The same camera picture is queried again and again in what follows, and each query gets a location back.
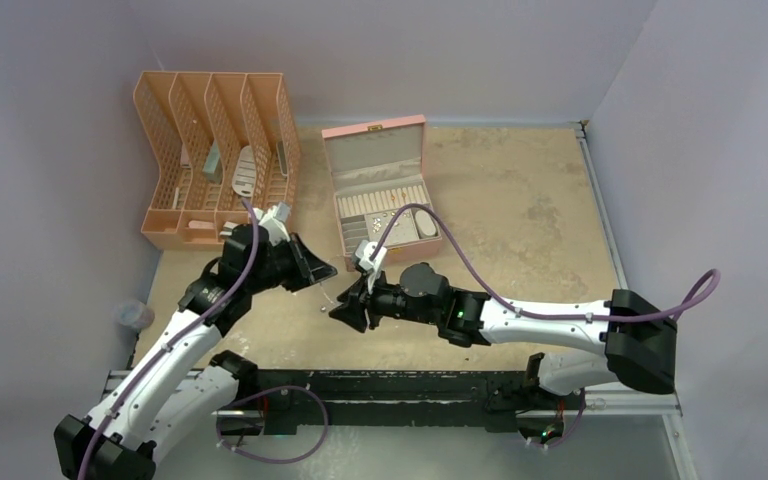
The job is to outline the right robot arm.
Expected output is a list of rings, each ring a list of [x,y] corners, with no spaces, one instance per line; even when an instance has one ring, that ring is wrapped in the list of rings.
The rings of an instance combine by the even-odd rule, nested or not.
[[[590,303],[496,300],[451,285],[421,262],[395,284],[384,273],[361,273],[328,315],[360,333],[384,317],[432,325],[440,338],[463,348],[559,346],[560,354],[529,359],[521,392],[536,407],[613,382],[646,394],[675,391],[677,322],[631,290],[616,289],[610,299]]]

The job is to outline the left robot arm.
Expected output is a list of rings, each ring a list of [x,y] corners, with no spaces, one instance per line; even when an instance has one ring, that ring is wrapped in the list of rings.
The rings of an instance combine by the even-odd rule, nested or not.
[[[67,415],[54,432],[68,479],[150,479],[202,419],[257,399],[257,367],[224,351],[195,378],[194,365],[251,308],[252,298],[282,287],[297,292],[337,270],[298,235],[241,225],[186,289],[166,330],[128,376],[88,414]]]

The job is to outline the pink jewelry box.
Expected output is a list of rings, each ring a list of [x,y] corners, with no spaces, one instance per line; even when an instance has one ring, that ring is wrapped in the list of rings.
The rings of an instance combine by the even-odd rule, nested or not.
[[[334,206],[345,268],[354,269],[352,255],[363,240],[382,241],[385,264],[415,262],[436,255],[442,235],[421,239],[413,213],[409,226],[372,233],[365,216],[416,203],[432,207],[424,177],[427,120],[413,115],[378,120],[321,132],[334,188]]]

